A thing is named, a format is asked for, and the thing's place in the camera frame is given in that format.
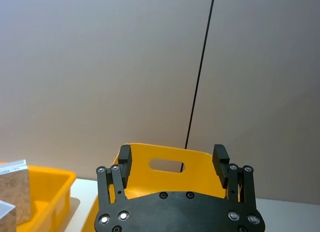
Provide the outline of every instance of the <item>white box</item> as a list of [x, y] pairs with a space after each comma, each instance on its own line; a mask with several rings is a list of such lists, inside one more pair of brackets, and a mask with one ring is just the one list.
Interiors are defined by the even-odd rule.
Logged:
[[26, 160], [0, 165], [0, 200], [15, 206], [17, 224], [31, 219], [29, 170]]
[[16, 207], [0, 200], [0, 231], [16, 232]]

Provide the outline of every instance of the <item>screw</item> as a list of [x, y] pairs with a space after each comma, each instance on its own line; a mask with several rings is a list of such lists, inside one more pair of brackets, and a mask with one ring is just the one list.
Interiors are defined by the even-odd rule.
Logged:
[[195, 194], [192, 192], [187, 192], [185, 195], [188, 199], [193, 199], [195, 197]]
[[121, 232], [121, 231], [122, 231], [122, 228], [119, 225], [112, 228], [112, 232]]
[[236, 170], [238, 167], [235, 165], [235, 164], [231, 164], [230, 165], [230, 169], [232, 169], [232, 170]]
[[234, 212], [234, 211], [230, 211], [228, 213], [228, 217], [230, 220], [232, 221], [238, 221], [240, 219], [239, 215], [237, 214], [237, 212]]
[[108, 215], [103, 215], [101, 218], [100, 218], [100, 224], [107, 224], [110, 220], [110, 217]]
[[247, 171], [247, 172], [251, 172], [251, 171], [252, 171], [252, 168], [249, 167], [249, 166], [246, 166], [246, 167], [244, 167], [244, 170]]
[[161, 199], [166, 199], [167, 197], [168, 197], [168, 193], [166, 193], [166, 192], [161, 192], [160, 194], [159, 194], [159, 196], [160, 196], [160, 198]]
[[239, 232], [248, 232], [248, 230], [245, 227], [239, 227]]
[[129, 218], [129, 213], [127, 211], [122, 211], [118, 215], [120, 221], [126, 221]]
[[248, 216], [248, 220], [251, 224], [257, 225], [260, 223], [260, 219], [254, 215]]

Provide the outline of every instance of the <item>black mounting plate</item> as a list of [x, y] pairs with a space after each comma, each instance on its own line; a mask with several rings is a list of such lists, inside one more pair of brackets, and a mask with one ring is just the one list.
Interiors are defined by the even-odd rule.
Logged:
[[[163, 191], [127, 199], [125, 188], [132, 161], [131, 147], [126, 144], [121, 146], [118, 164], [96, 169], [99, 200], [94, 221], [96, 232], [265, 231], [265, 222], [256, 206], [254, 169], [230, 163], [222, 144], [214, 145], [212, 163], [225, 189], [225, 198], [194, 191]], [[114, 203], [110, 201], [112, 184]]]
[[[100, 209], [95, 230], [112, 232], [118, 227], [119, 232], [239, 232], [242, 227], [248, 232], [265, 231], [260, 213], [244, 203], [231, 204], [227, 199], [200, 193], [187, 197], [190, 192], [166, 192], [167, 197], [161, 198], [162, 193], [109, 204]], [[239, 220], [231, 220], [230, 211], [237, 212]], [[121, 212], [129, 214], [126, 221], [119, 219]], [[104, 215], [110, 220], [101, 224], [99, 218]], [[248, 216], [251, 215], [258, 217], [260, 223], [250, 223]]]

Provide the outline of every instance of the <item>white table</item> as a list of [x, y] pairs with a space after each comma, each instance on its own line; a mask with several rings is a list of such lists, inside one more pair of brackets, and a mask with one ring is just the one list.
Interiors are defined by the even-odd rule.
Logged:
[[75, 180], [71, 187], [70, 211], [60, 232], [81, 231], [97, 194], [97, 181], [80, 178]]
[[[97, 181], [75, 180], [71, 187], [70, 212], [61, 232], [81, 231], [97, 194]], [[268, 199], [257, 199], [256, 204], [266, 232], [319, 232], [320, 205]]]

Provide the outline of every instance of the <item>bolt head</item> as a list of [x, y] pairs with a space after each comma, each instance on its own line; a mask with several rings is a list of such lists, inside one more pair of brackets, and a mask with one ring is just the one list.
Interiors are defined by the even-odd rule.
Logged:
[[238, 221], [240, 219], [239, 214], [237, 212], [234, 212], [234, 211], [230, 211], [228, 213], [228, 217], [232, 221]]
[[185, 195], [188, 199], [193, 199], [195, 197], [195, 194], [193, 192], [187, 192]]
[[251, 172], [251, 171], [252, 171], [252, 168], [249, 167], [249, 166], [246, 166], [246, 167], [244, 167], [244, 170], [247, 171], [247, 172]]
[[235, 164], [231, 164], [230, 165], [230, 169], [232, 169], [232, 170], [236, 170], [238, 167], [235, 165]]
[[248, 232], [248, 230], [245, 227], [240, 227], [239, 232]]
[[102, 217], [100, 218], [100, 223], [103, 224], [103, 225], [105, 225], [105, 224], [107, 224], [107, 223], [109, 222], [109, 220], [110, 220], [110, 217], [107, 216], [107, 215], [104, 215], [104, 216], [102, 216]]
[[254, 215], [248, 216], [248, 220], [251, 224], [257, 225], [260, 223], [260, 219]]
[[118, 219], [119, 219], [120, 221], [125, 221], [125, 220], [127, 220], [128, 218], [129, 218], [129, 213], [128, 213], [127, 211], [122, 211], [122, 212], [120, 212], [119, 215], [118, 215]]
[[168, 193], [167, 192], [161, 192], [159, 194], [159, 197], [164, 200], [164, 199], [166, 199], [168, 197]]

